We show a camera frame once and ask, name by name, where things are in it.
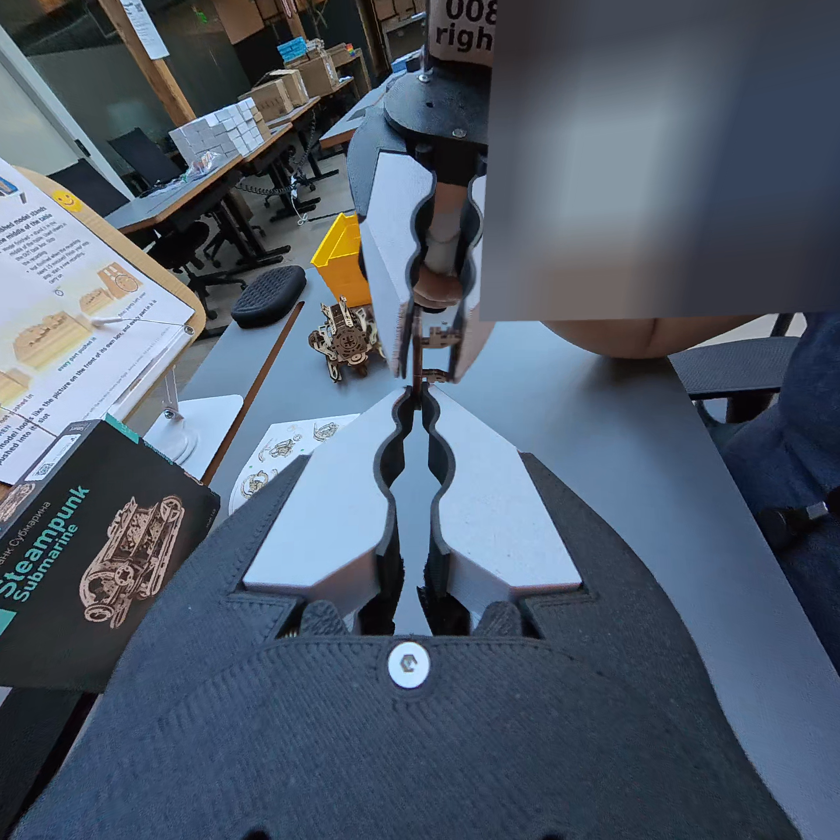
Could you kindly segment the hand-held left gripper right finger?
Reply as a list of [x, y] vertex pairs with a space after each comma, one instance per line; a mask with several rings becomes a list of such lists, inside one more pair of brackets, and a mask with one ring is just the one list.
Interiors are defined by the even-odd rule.
[[428, 467], [440, 488], [420, 603], [434, 635], [468, 635], [495, 602], [582, 586], [519, 450], [436, 385], [423, 385]]

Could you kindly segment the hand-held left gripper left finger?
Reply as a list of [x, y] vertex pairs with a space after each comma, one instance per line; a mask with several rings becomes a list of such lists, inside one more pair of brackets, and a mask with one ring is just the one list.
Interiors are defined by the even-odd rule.
[[393, 634], [405, 570], [391, 487], [410, 432], [404, 387], [303, 458], [244, 588], [329, 601], [356, 632]]

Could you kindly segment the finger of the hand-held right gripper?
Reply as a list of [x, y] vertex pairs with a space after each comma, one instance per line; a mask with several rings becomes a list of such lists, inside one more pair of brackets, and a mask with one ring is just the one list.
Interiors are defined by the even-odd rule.
[[361, 253], [374, 320], [388, 368], [406, 377], [413, 315], [412, 270], [422, 250], [417, 216], [433, 200], [434, 173], [407, 154], [379, 153], [368, 213], [360, 223]]
[[451, 346], [449, 355], [449, 380], [453, 383], [459, 383], [464, 377], [495, 326], [492, 321], [480, 319], [480, 277], [486, 189], [486, 175], [478, 175], [470, 181], [461, 218], [461, 233], [466, 247], [464, 262], [459, 272], [463, 295], [454, 322], [458, 341]]

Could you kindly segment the person's right forearm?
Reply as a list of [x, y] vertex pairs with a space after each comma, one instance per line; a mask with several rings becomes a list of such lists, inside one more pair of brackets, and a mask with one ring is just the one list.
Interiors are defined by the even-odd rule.
[[545, 321], [572, 345], [606, 358], [652, 360], [692, 349], [761, 320], [763, 316], [713, 316]]

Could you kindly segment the assembled wooden model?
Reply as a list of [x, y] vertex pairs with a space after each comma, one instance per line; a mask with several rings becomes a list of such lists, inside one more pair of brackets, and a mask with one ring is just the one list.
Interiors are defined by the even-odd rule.
[[385, 353], [369, 308], [352, 308], [347, 298], [340, 296], [332, 305], [321, 305], [325, 323], [310, 332], [309, 346], [321, 353], [327, 362], [332, 382], [342, 379], [342, 367], [349, 366], [361, 377], [367, 375], [369, 355], [378, 353], [385, 359]]

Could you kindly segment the person's right hand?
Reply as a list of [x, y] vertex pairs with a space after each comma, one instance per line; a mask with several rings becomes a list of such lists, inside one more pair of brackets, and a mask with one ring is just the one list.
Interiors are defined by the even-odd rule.
[[417, 305], [428, 311], [441, 311], [460, 303], [463, 288], [455, 275], [444, 275], [420, 265], [418, 279], [413, 287]]

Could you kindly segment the yellow plastic bin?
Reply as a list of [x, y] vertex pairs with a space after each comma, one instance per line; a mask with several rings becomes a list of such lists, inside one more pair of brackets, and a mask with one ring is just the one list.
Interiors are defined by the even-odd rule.
[[311, 263], [336, 300], [350, 308], [371, 304], [371, 291], [361, 270], [361, 231], [357, 216], [341, 213], [316, 250]]

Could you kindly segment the assembly booklet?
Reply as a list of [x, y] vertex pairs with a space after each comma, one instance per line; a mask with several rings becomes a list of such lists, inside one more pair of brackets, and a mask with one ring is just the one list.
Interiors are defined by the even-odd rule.
[[296, 457], [309, 455], [325, 440], [350, 424], [357, 413], [323, 416], [269, 426], [231, 490], [228, 514], [233, 514]]

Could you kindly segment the grey desk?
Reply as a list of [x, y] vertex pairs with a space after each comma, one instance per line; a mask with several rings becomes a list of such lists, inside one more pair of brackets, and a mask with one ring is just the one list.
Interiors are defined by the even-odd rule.
[[351, 141], [355, 131], [362, 125], [368, 111], [375, 109], [383, 100], [394, 76], [388, 77], [379, 87], [366, 93], [329, 131], [320, 139], [321, 150], [329, 150]]

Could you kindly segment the cardboard box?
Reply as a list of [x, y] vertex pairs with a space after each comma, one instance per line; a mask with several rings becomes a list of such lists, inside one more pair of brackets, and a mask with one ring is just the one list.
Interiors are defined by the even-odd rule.
[[301, 73], [297, 69], [273, 70], [266, 74], [266, 80], [273, 81], [285, 89], [294, 109], [304, 106], [310, 99]]
[[308, 54], [307, 58], [300, 63], [297, 70], [309, 97], [329, 96], [340, 84], [331, 55], [321, 50]]
[[296, 107], [281, 78], [270, 79], [267, 83], [252, 88], [248, 95], [266, 123], [282, 119]]

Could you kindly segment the black wrist rest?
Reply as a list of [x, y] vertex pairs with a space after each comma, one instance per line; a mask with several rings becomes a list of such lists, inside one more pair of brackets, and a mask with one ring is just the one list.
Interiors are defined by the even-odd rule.
[[268, 269], [248, 284], [232, 307], [231, 318], [241, 329], [270, 326], [288, 315], [306, 285], [300, 266]]

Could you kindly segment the wooden-edged desk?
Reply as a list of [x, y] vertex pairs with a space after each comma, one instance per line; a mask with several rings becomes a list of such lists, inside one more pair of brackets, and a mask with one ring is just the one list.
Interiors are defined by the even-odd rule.
[[266, 124], [268, 136], [238, 163], [240, 174], [245, 177], [259, 177], [268, 173], [275, 186], [287, 183], [287, 176], [291, 173], [277, 163], [286, 148], [281, 142], [284, 138], [296, 135], [296, 123], [302, 119], [312, 116], [311, 126], [316, 124], [317, 107], [321, 100], [322, 97], [310, 98], [304, 106], [295, 108], [282, 119], [268, 122]]
[[180, 182], [172, 189], [136, 197], [104, 219], [123, 235], [144, 230], [170, 233], [185, 230], [202, 215], [220, 211], [220, 228], [238, 250], [240, 266], [249, 270], [280, 263], [290, 247], [267, 249], [263, 246], [250, 223], [233, 204], [230, 193], [243, 178], [267, 172], [280, 155], [280, 140], [291, 129], [290, 122], [283, 123], [268, 141], [247, 156], [224, 159], [216, 169], [193, 182]]

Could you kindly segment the white stand base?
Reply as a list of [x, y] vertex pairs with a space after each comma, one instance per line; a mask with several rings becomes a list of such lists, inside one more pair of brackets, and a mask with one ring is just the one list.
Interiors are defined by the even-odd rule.
[[143, 441], [197, 480], [217, 454], [244, 405], [240, 395], [180, 401], [174, 369], [164, 378], [161, 414]]

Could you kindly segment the stack of white boxes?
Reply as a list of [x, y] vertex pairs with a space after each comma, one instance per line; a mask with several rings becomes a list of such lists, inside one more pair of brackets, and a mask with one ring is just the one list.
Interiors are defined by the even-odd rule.
[[251, 97], [203, 115], [170, 132], [174, 146], [188, 165], [206, 152], [224, 158], [237, 154], [247, 156], [270, 137], [266, 121]]

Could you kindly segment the black office chair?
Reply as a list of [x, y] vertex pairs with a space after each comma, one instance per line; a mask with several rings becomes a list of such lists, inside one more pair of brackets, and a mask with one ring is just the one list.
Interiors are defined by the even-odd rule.
[[768, 337], [699, 346], [669, 359], [694, 403], [726, 400], [726, 424], [753, 420], [781, 389], [798, 344], [789, 336], [794, 319], [779, 315]]
[[247, 288], [244, 280], [230, 276], [227, 272], [212, 272], [197, 275], [190, 266], [202, 269], [204, 262], [198, 256], [198, 250], [210, 238], [210, 227], [204, 222], [195, 221], [183, 232], [174, 232], [158, 238], [147, 254], [163, 268], [177, 274], [185, 274], [187, 287], [193, 291], [203, 305], [206, 318], [215, 320], [217, 312], [207, 306], [208, 289], [215, 286], [238, 285], [241, 290]]
[[145, 183], [144, 195], [156, 192], [182, 176], [179, 166], [141, 128], [134, 128], [108, 143]]

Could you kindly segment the black product box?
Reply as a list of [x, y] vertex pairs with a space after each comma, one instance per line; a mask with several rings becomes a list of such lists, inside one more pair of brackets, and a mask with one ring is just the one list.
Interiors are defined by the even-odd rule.
[[2, 687], [102, 693], [220, 507], [110, 416], [67, 426], [2, 499]]

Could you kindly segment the wooden display board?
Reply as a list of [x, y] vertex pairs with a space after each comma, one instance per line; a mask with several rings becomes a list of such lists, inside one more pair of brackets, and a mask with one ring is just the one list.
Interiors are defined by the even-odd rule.
[[134, 379], [121, 401], [114, 405], [118, 409], [118, 420], [126, 422], [135, 431], [146, 431], [153, 421], [150, 420], [147, 424], [138, 425], [135, 417], [141, 410], [142, 405], [150, 399], [150, 394], [161, 385], [165, 375], [169, 371], [173, 371], [175, 366], [182, 361], [186, 350], [204, 330], [207, 320], [203, 306], [194, 292], [189, 290], [172, 273], [160, 266], [126, 235], [110, 225], [89, 205], [81, 202], [80, 209], [71, 211], [71, 214], [111, 247], [119, 255], [122, 262], [139, 269], [140, 272], [168, 290], [173, 296], [181, 299], [185, 305], [193, 310], [188, 325], [194, 330], [194, 335], [187, 335], [180, 344], [176, 345], [175, 349], [168, 349], [160, 360], [148, 365]]

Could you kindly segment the paper notice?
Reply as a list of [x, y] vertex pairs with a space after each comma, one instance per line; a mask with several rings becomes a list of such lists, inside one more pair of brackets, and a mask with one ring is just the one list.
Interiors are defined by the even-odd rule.
[[146, 54], [151, 60], [162, 60], [170, 52], [142, 1], [121, 1]]

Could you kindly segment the printed instruction sheet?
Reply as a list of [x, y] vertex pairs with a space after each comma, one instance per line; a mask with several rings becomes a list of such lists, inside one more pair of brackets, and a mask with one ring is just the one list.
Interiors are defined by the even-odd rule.
[[1, 480], [13, 485], [72, 422], [115, 403], [194, 330], [193, 315], [51, 197], [1, 163]]

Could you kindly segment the wooden post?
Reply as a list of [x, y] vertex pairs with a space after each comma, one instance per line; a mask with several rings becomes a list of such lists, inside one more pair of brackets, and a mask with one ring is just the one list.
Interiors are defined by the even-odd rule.
[[196, 114], [176, 82], [165, 59], [152, 60], [146, 54], [133, 30], [121, 1], [99, 1], [110, 23], [118, 32], [154, 94], [161, 102], [175, 126], [182, 126], [193, 121]]

